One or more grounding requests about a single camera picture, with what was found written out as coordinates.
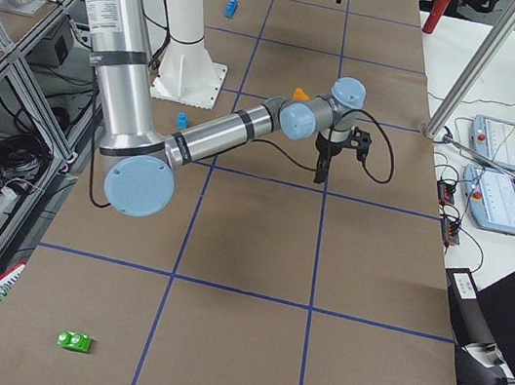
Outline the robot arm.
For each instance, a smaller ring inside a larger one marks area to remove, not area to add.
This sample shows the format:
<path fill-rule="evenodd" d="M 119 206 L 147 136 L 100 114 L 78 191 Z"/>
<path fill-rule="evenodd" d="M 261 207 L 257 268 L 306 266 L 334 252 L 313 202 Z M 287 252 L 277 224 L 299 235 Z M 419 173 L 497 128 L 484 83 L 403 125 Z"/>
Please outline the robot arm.
<path fill-rule="evenodd" d="M 85 0 L 90 63 L 103 104 L 103 190 L 115 210 L 137 217 L 157 213 L 174 194 L 174 167 L 271 132 L 283 132 L 291 140 L 318 135 L 334 143 L 349 138 L 366 98 L 364 85 L 350 77 L 339 78 L 327 94 L 309 100 L 274 97 L 170 135 L 158 133 L 151 111 L 154 98 L 213 107 L 227 69 L 205 47 L 203 0 L 165 2 L 169 45 L 159 69 L 150 72 L 142 0 Z"/>

